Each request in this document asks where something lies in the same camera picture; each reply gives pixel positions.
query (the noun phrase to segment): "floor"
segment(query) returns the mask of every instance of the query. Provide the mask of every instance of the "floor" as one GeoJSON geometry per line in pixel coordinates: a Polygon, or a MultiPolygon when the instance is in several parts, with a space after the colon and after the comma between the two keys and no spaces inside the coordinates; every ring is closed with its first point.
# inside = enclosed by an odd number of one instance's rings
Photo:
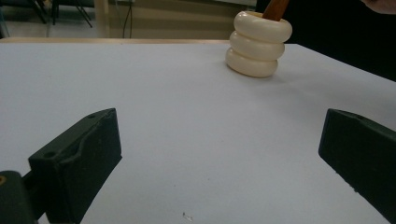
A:
{"type": "Polygon", "coordinates": [[[31,8],[1,7],[7,31],[5,37],[70,37],[70,38],[96,38],[98,36],[95,22],[94,9],[85,7],[91,17],[89,24],[83,19],[75,7],[60,6],[59,19],[55,25],[52,18],[44,15],[47,24],[42,23],[31,8]]]}

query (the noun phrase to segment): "white tabletop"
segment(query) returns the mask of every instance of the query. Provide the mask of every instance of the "white tabletop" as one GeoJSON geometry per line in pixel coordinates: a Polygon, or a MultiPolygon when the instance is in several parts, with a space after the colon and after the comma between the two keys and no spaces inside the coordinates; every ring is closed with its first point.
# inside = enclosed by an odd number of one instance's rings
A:
{"type": "Polygon", "coordinates": [[[227,48],[0,44],[0,170],[116,107],[123,159],[83,223],[388,223],[318,144],[328,108],[396,130],[396,84],[296,45],[245,77],[227,48]]]}

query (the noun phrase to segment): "white table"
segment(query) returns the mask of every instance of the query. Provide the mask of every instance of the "white table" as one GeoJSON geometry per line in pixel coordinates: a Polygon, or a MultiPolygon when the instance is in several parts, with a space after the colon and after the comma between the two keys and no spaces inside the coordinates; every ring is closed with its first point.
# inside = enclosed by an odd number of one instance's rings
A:
{"type": "Polygon", "coordinates": [[[296,45],[273,77],[245,77],[227,48],[0,44],[0,170],[26,174],[55,136],[116,107],[123,160],[83,223],[388,223],[318,144],[328,108],[396,130],[396,84],[296,45]]]}

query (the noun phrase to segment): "stacked rings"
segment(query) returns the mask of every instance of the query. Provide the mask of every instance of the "stacked rings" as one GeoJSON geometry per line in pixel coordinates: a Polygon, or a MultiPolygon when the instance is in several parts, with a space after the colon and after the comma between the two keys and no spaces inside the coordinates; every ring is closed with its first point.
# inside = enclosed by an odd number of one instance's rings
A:
{"type": "Polygon", "coordinates": [[[233,26],[226,63],[247,76],[271,76],[277,69],[277,59],[285,51],[283,42],[291,36],[290,23],[270,21],[263,19],[261,13],[243,11],[236,15],[233,26]]]}

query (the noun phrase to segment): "wooden peg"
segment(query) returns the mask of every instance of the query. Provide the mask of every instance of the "wooden peg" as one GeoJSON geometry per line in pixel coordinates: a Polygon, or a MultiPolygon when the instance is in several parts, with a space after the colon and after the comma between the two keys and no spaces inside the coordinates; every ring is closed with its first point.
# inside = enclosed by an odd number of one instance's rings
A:
{"type": "Polygon", "coordinates": [[[262,17],[271,21],[280,21],[288,4],[289,0],[271,0],[264,13],[262,13],[262,17]]]}

